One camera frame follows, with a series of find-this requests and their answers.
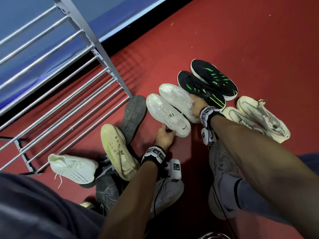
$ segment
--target black sneaker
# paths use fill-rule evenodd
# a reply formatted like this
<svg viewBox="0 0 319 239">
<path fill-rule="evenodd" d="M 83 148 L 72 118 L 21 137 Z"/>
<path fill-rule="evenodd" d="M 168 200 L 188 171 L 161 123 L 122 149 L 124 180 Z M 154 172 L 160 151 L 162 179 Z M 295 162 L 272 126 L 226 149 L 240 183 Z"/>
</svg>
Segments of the black sneaker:
<svg viewBox="0 0 319 239">
<path fill-rule="evenodd" d="M 190 64 L 193 74 L 201 81 L 219 91 L 226 101 L 235 99 L 238 94 L 237 86 L 223 75 L 214 65 L 204 60 L 193 60 Z"/>
<path fill-rule="evenodd" d="M 177 82 L 179 87 L 190 94 L 203 98 L 209 106 L 213 106 L 217 111 L 221 111 L 225 108 L 226 102 L 223 95 L 196 78 L 192 73 L 185 70 L 179 72 Z"/>
</svg>

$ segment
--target red floor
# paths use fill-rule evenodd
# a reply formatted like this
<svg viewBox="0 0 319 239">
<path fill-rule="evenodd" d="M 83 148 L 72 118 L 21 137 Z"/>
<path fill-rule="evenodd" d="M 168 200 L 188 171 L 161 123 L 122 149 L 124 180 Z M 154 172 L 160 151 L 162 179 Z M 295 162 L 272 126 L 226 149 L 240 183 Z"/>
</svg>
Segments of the red floor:
<svg viewBox="0 0 319 239">
<path fill-rule="evenodd" d="M 158 93 L 162 83 L 177 84 L 178 72 L 189 70 L 191 60 L 207 60 L 236 82 L 239 96 L 267 99 L 266 107 L 290 129 L 291 138 L 283 146 L 296 154 L 318 151 L 319 113 L 315 99 L 319 84 L 316 69 L 319 53 L 318 7 L 319 0 L 194 0 L 118 52 L 112 61 L 131 92 L 146 97 L 150 93 Z M 16 135 L 35 117 L 44 114 L 101 69 L 98 67 L 83 76 L 26 114 L 1 135 Z M 100 79 L 95 87 L 105 81 Z M 94 107 L 108 93 L 109 90 L 88 106 Z M 228 102 L 227 105 L 233 106 L 234 102 Z M 67 141 L 93 124 L 108 108 L 104 106 L 84 125 L 74 129 L 67 138 L 42 154 L 37 160 L 39 165 L 47 160 L 48 154 L 64 148 Z M 68 109 L 69 106 L 65 106 L 62 110 L 65 112 Z M 117 110 L 102 124 L 120 124 L 123 109 Z M 55 119 L 46 121 L 43 127 Z M 102 124 L 67 153 L 93 159 L 97 154 L 104 153 L 100 142 Z M 30 155 L 39 152 L 48 141 L 69 126 L 63 125 L 41 141 Z M 154 142 L 159 127 L 160 123 L 147 113 L 132 142 L 139 156 Z M 229 234 L 225 223 L 212 215 L 207 204 L 212 173 L 208 166 L 207 148 L 201 142 L 200 129 L 201 125 L 194 126 L 187 138 L 176 138 L 170 149 L 173 157 L 182 163 L 182 180 L 185 183 L 182 197 L 164 214 L 168 216 L 168 221 L 173 222 L 168 223 L 167 231 L 177 235 L 176 238 L 198 238 L 213 230 Z M 32 139 L 37 134 L 39 130 L 29 134 L 28 138 Z M 9 161 L 13 154 L 16 152 L 11 146 L 2 153 L 1 165 Z M 7 171 L 20 173 L 26 172 L 26 169 L 17 160 Z M 60 182 L 53 180 L 54 173 L 50 168 L 36 178 L 62 197 L 77 203 L 94 194 L 94 188 L 82 189 L 66 178 L 57 189 Z M 233 224 L 240 238 L 301 238 L 292 227 L 242 211 Z"/>
</svg>

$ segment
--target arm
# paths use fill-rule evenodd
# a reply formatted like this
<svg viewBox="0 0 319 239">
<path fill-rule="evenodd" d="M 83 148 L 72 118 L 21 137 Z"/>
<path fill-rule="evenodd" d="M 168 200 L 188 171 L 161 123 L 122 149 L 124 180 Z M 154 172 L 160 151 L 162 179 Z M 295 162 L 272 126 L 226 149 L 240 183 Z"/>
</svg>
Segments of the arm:
<svg viewBox="0 0 319 239">
<path fill-rule="evenodd" d="M 176 132 L 159 129 L 155 145 L 167 151 Z M 98 239 L 143 238 L 151 210 L 158 168 L 146 161 L 134 175 L 107 216 Z"/>
<path fill-rule="evenodd" d="M 207 104 L 194 99 L 199 116 Z M 276 141 L 222 116 L 210 124 L 251 186 L 305 238 L 319 237 L 319 177 Z"/>
</svg>

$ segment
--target cable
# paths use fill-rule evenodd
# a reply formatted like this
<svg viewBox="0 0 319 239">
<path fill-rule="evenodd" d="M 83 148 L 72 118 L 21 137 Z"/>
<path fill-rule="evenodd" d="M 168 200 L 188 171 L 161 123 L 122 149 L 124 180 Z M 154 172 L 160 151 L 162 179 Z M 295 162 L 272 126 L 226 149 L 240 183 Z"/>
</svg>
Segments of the cable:
<svg viewBox="0 0 319 239">
<path fill-rule="evenodd" d="M 211 131 L 211 130 L 210 130 L 210 127 L 208 126 L 208 159 L 209 159 L 209 139 L 210 139 L 209 132 L 210 132 L 210 131 Z M 221 207 L 221 210 L 223 211 L 223 214 L 224 214 L 224 216 L 225 216 L 225 218 L 226 218 L 226 221 L 227 221 L 227 223 L 228 223 L 230 229 L 232 230 L 233 234 L 235 235 L 235 238 L 238 239 L 238 237 L 237 237 L 237 235 L 236 235 L 236 233 L 235 233 L 235 230 L 233 229 L 232 225 L 230 224 L 229 219 L 227 218 L 226 213 L 225 213 L 225 211 L 224 211 L 224 209 L 223 209 L 223 206 L 222 206 L 222 204 L 221 204 L 221 202 L 220 202 L 220 200 L 219 200 L 219 198 L 218 198 L 218 196 L 217 196 L 214 183 L 213 183 L 213 189 L 214 189 L 214 193 L 215 193 L 215 195 L 216 195 L 216 198 L 217 198 L 217 200 L 218 200 L 219 206 Z"/>
<path fill-rule="evenodd" d="M 161 184 L 161 186 L 160 186 L 160 189 L 159 189 L 159 191 L 158 191 L 158 193 L 157 193 L 157 195 L 156 195 L 156 197 L 155 197 L 155 200 L 154 200 L 154 217 L 156 217 L 156 212 L 155 212 L 156 199 L 157 199 L 157 197 L 159 196 L 160 191 L 162 190 L 162 187 L 163 187 L 163 185 L 164 185 L 165 179 L 163 180 L 163 182 L 162 182 L 162 184 Z"/>
</svg>

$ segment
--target grey shoe sole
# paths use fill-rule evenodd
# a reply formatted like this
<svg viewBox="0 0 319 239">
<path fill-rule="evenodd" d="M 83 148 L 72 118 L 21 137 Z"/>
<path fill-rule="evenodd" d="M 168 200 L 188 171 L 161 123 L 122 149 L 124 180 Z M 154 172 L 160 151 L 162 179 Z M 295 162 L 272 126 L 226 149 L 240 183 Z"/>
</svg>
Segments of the grey shoe sole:
<svg viewBox="0 0 319 239">
<path fill-rule="evenodd" d="M 146 114 L 146 100 L 143 96 L 133 96 L 125 106 L 124 118 L 119 129 L 124 134 L 126 144 L 133 140 L 138 126 Z"/>
<path fill-rule="evenodd" d="M 102 176 L 96 184 L 96 202 L 104 206 L 105 216 L 120 196 L 115 181 L 110 175 Z"/>
</svg>

